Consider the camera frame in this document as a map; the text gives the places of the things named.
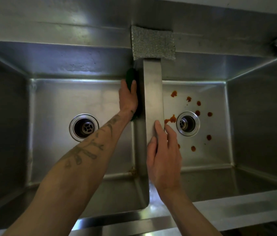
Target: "gray scrubber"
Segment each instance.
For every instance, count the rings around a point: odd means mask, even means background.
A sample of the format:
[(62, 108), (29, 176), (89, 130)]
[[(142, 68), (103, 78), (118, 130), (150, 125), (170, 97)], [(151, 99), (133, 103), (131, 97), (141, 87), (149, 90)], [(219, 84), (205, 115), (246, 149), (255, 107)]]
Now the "gray scrubber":
[(172, 31), (150, 30), (132, 26), (131, 35), (134, 60), (140, 58), (176, 60)]

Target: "person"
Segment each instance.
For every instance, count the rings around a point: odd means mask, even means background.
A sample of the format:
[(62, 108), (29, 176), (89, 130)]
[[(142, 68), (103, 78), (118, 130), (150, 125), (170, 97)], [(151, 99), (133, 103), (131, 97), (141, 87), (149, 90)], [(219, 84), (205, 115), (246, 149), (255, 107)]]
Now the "person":
[[(25, 212), (4, 236), (67, 236), (86, 208), (108, 167), (120, 135), (130, 122), (138, 99), (136, 82), (131, 91), (125, 80), (119, 90), (120, 111), (105, 125), (66, 153), (40, 183)], [(158, 140), (147, 148), (147, 169), (151, 182), (172, 214), (182, 235), (221, 235), (195, 208), (180, 184), (181, 155), (176, 132), (155, 122)]]

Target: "green sponge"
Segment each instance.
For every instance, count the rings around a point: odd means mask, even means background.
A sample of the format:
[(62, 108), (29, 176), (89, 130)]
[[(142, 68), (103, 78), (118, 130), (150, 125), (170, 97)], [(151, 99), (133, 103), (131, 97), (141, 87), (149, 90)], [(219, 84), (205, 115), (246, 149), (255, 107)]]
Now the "green sponge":
[(131, 68), (127, 71), (127, 76), (125, 77), (125, 81), (127, 83), (128, 89), (131, 91), (131, 85), (132, 85), (132, 81), (135, 80), (136, 81), (136, 94), (138, 96), (138, 100), (139, 100), (139, 104), (138, 107), (136, 109), (136, 112), (133, 114), (133, 117), (131, 119), (131, 121), (133, 121), (134, 119), (136, 119), (137, 117), (139, 117), (139, 115), (142, 112), (142, 101), (141, 101), (141, 96), (140, 96), (140, 91), (139, 91), (139, 82), (138, 82), (138, 72)]

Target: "sink basin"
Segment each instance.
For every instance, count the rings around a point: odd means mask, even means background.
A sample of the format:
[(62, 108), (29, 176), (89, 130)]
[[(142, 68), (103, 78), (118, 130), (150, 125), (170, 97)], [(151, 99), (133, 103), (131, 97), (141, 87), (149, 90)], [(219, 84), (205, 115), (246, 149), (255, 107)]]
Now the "sink basin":
[[(178, 135), (188, 196), (276, 190), (277, 59), (176, 53), (161, 67), (164, 118)], [(184, 112), (198, 114), (193, 136), (178, 130), (183, 122), (170, 122)]]
[[(132, 66), (127, 48), (0, 42), (0, 229), (78, 143), (75, 117), (98, 128), (117, 113), (120, 79)], [(146, 145), (156, 119), (177, 132), (192, 201), (277, 189), (276, 58), (177, 52), (175, 62), (137, 66), (143, 113), (121, 135), (81, 218), (153, 204)]]
[[(0, 42), (0, 56), (28, 73), (21, 76), (0, 67), (4, 228), (28, 206), (51, 167), (78, 144), (71, 136), (71, 121), (88, 114), (98, 128), (118, 112), (120, 80), (133, 59), (131, 49), (7, 42)], [(104, 180), (81, 217), (140, 210), (149, 204), (144, 124), (142, 115), (125, 128)], [(19, 196), (8, 200), (15, 192)]]

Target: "tattooed arm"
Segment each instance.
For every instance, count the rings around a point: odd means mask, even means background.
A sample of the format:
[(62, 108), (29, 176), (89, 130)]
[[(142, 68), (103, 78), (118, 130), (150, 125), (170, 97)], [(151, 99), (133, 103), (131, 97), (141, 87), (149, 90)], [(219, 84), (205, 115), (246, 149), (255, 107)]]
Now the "tattooed arm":
[(136, 82), (119, 90), (120, 111), (66, 153), (42, 180), (27, 210), (7, 235), (68, 235), (101, 183), (125, 126), (136, 111)]

